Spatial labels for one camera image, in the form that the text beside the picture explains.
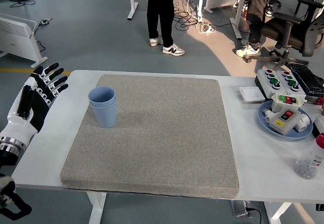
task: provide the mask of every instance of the red bottle cap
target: red bottle cap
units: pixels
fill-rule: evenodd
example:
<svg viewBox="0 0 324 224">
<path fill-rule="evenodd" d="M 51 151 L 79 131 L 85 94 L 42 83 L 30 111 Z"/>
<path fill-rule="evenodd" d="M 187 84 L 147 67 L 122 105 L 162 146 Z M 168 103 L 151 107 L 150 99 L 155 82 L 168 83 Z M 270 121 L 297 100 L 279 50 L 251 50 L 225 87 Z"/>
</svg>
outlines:
<svg viewBox="0 0 324 224">
<path fill-rule="evenodd" d="M 324 149 L 324 133 L 320 134 L 317 138 L 316 138 L 316 143 L 318 144 L 319 147 Z"/>
</svg>

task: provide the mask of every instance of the black chair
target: black chair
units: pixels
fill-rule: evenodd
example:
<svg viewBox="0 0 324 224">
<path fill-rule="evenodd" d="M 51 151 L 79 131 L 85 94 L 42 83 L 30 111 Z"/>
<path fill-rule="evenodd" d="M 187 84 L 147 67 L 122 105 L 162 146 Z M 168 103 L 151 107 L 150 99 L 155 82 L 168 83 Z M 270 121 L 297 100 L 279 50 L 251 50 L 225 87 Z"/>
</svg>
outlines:
<svg viewBox="0 0 324 224">
<path fill-rule="evenodd" d="M 315 10 L 323 8 L 323 5 L 311 0 L 298 0 L 298 2 L 308 5 L 304 20 L 276 12 L 273 14 L 274 18 L 265 22 L 261 28 L 261 33 L 265 37 L 277 41 L 275 45 L 277 49 L 286 50 L 280 53 L 274 49 L 269 52 L 270 56 L 251 56 L 246 58 L 246 62 L 251 62 L 252 59 L 277 62 L 274 70 L 290 63 L 308 65 L 308 61 L 289 58 L 289 49 L 298 50 L 303 57 L 311 57 L 315 49 L 324 43 L 324 12 L 313 19 Z"/>
</svg>

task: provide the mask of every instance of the chair armrest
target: chair armrest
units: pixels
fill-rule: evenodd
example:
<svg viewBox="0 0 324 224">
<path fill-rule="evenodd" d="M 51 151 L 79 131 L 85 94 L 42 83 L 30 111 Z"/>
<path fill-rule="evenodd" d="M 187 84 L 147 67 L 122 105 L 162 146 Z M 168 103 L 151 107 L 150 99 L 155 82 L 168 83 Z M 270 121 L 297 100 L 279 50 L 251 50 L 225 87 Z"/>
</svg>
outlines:
<svg viewBox="0 0 324 224">
<path fill-rule="evenodd" d="M 300 24 L 303 22 L 301 19 L 298 19 L 294 16 L 284 14 L 284 13 L 275 12 L 275 13 L 273 13 L 273 16 L 275 18 L 278 18 L 280 20 L 283 20 L 285 22 L 292 23 L 292 24 Z"/>
<path fill-rule="evenodd" d="M 282 37 L 282 41 L 281 41 L 281 46 L 283 48 L 288 48 L 288 40 L 289 40 L 293 25 L 300 24 L 303 21 L 301 19 L 294 17 L 294 16 L 284 14 L 284 13 L 279 13 L 279 12 L 273 13 L 273 16 L 276 19 L 283 20 L 286 22 L 285 30 L 283 32 L 283 37 Z"/>
<path fill-rule="evenodd" d="M 322 4 L 312 1 L 312 0 L 298 0 L 298 2 L 301 2 L 302 4 L 306 4 L 306 5 L 314 7 L 314 8 L 320 8 L 320 9 L 323 8 Z"/>
</svg>

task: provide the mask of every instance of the stacked cups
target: stacked cups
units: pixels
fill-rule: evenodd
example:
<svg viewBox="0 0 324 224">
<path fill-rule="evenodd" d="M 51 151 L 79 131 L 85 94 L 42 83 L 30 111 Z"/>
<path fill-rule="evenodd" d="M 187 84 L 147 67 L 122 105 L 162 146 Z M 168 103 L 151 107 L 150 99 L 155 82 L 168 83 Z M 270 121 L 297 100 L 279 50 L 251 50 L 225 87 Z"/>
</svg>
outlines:
<svg viewBox="0 0 324 224">
<path fill-rule="evenodd" d="M 100 86 L 88 95 L 92 110 L 102 128 L 111 128 L 116 123 L 117 103 L 113 88 Z"/>
</svg>

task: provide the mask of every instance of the robotic hand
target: robotic hand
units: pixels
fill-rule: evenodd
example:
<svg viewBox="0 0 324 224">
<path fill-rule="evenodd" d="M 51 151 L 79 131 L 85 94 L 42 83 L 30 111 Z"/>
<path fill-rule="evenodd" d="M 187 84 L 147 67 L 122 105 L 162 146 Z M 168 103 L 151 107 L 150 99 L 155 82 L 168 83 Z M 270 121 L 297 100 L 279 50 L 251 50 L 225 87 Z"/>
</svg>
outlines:
<svg viewBox="0 0 324 224">
<path fill-rule="evenodd" d="M 24 152 L 32 136 L 43 127 L 45 117 L 55 97 L 65 90 L 63 84 L 67 76 L 55 79 L 64 69 L 55 63 L 45 69 L 37 67 L 25 82 L 8 113 L 8 124 L 0 133 L 0 167 L 14 166 L 19 152 Z M 12 213 L 5 207 L 13 201 L 21 210 Z M 15 182 L 11 177 L 0 174 L 0 213 L 12 220 L 19 219 L 31 212 L 31 207 L 25 204 L 15 193 Z"/>
</svg>

